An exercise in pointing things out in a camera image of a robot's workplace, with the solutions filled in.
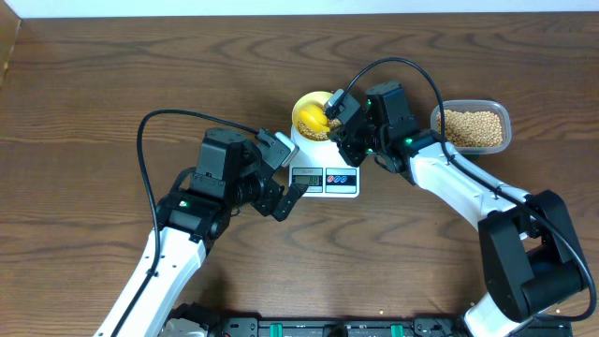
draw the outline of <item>yellow scoop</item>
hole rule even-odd
[[[329,132],[329,120],[316,104],[308,104],[299,112],[299,119],[314,132]]]

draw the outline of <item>beans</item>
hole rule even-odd
[[[329,124],[329,128],[333,129],[335,127],[341,126],[341,121],[339,121],[338,119],[334,119],[332,121],[329,121],[328,124]],[[316,140],[316,141],[329,140],[329,136],[327,136],[327,132],[325,132],[325,131],[314,132],[314,131],[312,131],[312,129],[310,129],[308,126],[306,126],[306,124],[302,121],[298,121],[297,129],[298,129],[299,133],[307,139]]]
[[[503,129],[499,116],[490,111],[457,112],[445,109],[447,140],[458,147],[500,146]],[[437,114],[438,130],[441,130],[441,115]]]

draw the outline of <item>green tape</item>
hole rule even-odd
[[[270,324],[270,337],[283,337],[283,325],[279,323]]]
[[[391,337],[404,337],[403,336],[403,326],[402,325],[392,325],[391,326]]]

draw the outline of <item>white wall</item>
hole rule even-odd
[[[599,0],[6,0],[22,18],[595,11]]]

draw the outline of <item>wood grain surface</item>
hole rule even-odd
[[[421,64],[445,100],[501,102],[512,143],[476,163],[560,194],[599,271],[599,14],[29,20],[0,90],[0,335],[91,335],[108,314],[151,229],[135,147],[144,114],[197,110],[286,132],[302,95],[344,87],[384,56]],[[390,80],[428,127],[434,96],[406,66],[378,67],[356,96]],[[150,122],[158,198],[212,126]],[[456,314],[486,292],[481,270],[466,221],[369,161],[359,198],[304,198],[283,223],[243,210],[178,303],[263,316]],[[587,298],[559,308],[582,312]],[[599,315],[575,324],[576,336],[597,330]]]

